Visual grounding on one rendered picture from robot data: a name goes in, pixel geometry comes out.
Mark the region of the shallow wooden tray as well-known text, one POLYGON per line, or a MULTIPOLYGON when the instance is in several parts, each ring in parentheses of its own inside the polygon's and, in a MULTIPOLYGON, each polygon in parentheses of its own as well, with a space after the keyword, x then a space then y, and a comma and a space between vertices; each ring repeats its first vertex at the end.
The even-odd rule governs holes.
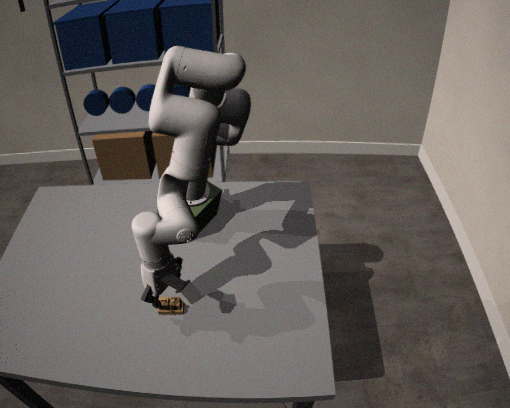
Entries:
MULTIPOLYGON (((181 300, 182 301, 182 300, 181 300)), ((184 315, 184 302, 182 301, 181 310, 160 310, 158 309, 159 315, 184 315)))

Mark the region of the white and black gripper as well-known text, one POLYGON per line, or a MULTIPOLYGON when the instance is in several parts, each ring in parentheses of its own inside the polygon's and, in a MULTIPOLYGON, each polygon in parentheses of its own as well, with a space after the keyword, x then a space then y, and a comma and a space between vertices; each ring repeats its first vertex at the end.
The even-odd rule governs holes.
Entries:
POLYGON ((168 272, 178 278, 181 276, 182 261, 180 257, 174 258, 171 253, 170 261, 167 265, 159 269, 150 269, 141 264, 141 276, 145 287, 145 291, 141 297, 141 300, 152 303, 153 307, 162 310, 162 305, 159 299, 159 295, 169 286, 160 281, 160 279, 168 272), (172 260, 173 259, 173 260, 172 260), (176 259, 176 260, 175 260, 176 259), (177 263, 176 263, 177 262, 177 263), (178 266, 177 266, 178 265, 178 266), (178 273, 179 270, 179 273, 178 273), (157 276, 157 277, 156 277, 157 276), (152 292, 153 291, 153 292, 152 292), (155 294, 155 297, 152 294, 155 294))

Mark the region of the brown wooden number cube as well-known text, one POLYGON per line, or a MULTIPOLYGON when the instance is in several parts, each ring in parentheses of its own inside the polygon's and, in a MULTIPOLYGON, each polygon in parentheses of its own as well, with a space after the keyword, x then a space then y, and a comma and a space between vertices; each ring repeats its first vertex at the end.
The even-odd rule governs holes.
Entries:
POLYGON ((170 308, 171 310, 181 310, 182 302, 180 297, 170 297, 170 308))
POLYGON ((162 310, 170 310, 170 299, 169 297, 159 297, 159 300, 162 305, 162 310))

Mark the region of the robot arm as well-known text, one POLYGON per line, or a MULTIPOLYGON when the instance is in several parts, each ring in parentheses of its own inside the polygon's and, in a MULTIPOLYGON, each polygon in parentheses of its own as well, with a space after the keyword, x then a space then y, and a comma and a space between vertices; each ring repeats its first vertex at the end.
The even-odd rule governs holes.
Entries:
POLYGON ((154 133, 175 137, 173 151, 159 184, 160 216, 145 211, 132 221, 147 268, 164 267, 171 258, 168 245, 189 243, 199 234, 190 206, 209 198, 207 174, 214 146, 236 145, 249 118, 250 96, 235 88, 245 70, 244 59, 236 53, 173 46, 164 56, 150 106, 149 127, 154 133), (174 85, 191 87, 189 97, 174 95, 174 85))

